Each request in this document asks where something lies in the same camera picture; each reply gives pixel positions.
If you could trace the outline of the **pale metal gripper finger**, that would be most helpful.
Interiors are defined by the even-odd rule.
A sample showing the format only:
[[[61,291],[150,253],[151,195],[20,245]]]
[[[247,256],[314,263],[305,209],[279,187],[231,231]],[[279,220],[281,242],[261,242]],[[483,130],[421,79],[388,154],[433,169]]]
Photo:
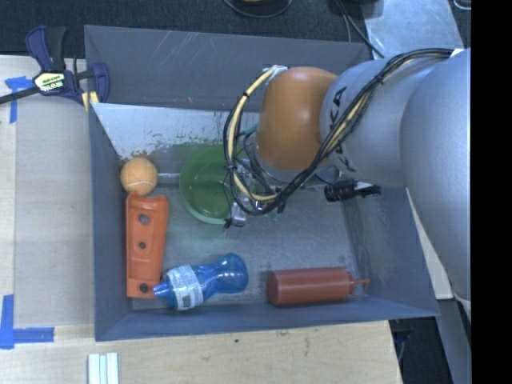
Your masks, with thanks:
[[[226,237],[238,237],[246,224],[246,213],[236,202],[230,207],[228,217],[225,219],[223,234]]]

